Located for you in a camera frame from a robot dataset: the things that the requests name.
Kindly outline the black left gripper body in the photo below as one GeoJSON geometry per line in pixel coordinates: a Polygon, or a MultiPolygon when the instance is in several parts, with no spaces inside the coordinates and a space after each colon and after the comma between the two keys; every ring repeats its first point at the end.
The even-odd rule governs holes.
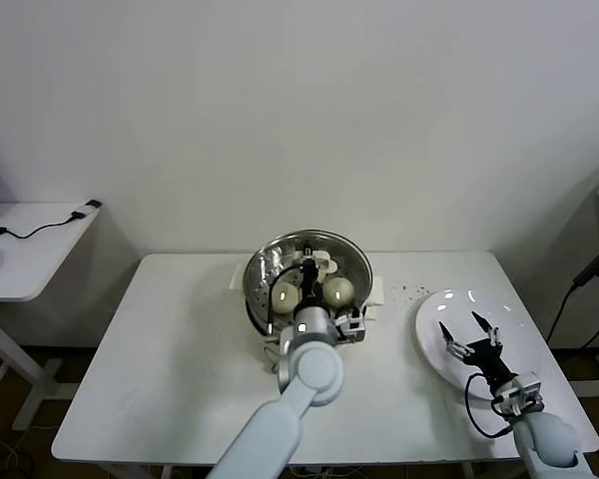
{"type": "Polygon", "coordinates": [[[300,272],[302,280],[300,284],[301,299],[299,306],[323,306],[322,287],[318,281],[318,267],[313,259],[305,259],[301,266],[300,272]]]}

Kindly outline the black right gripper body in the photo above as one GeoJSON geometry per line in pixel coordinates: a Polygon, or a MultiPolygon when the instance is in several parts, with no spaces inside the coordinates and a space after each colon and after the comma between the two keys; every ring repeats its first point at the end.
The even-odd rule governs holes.
{"type": "Polygon", "coordinates": [[[487,338],[468,344],[471,349],[466,364],[477,367],[489,387],[500,387],[512,379],[512,372],[501,359],[503,345],[491,344],[487,338]]]}

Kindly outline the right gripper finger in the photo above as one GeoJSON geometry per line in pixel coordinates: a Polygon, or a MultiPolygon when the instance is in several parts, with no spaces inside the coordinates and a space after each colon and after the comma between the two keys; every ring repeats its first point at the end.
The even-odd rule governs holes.
{"type": "Polygon", "coordinates": [[[472,349],[467,345],[457,342],[448,328],[441,321],[438,324],[445,341],[445,349],[451,356],[458,360],[463,360],[472,354],[472,349]]]}
{"type": "Polygon", "coordinates": [[[477,312],[472,311],[471,314],[480,328],[487,334],[489,345],[501,351],[503,344],[501,341],[499,328],[493,327],[485,317],[481,316],[477,312]]]}

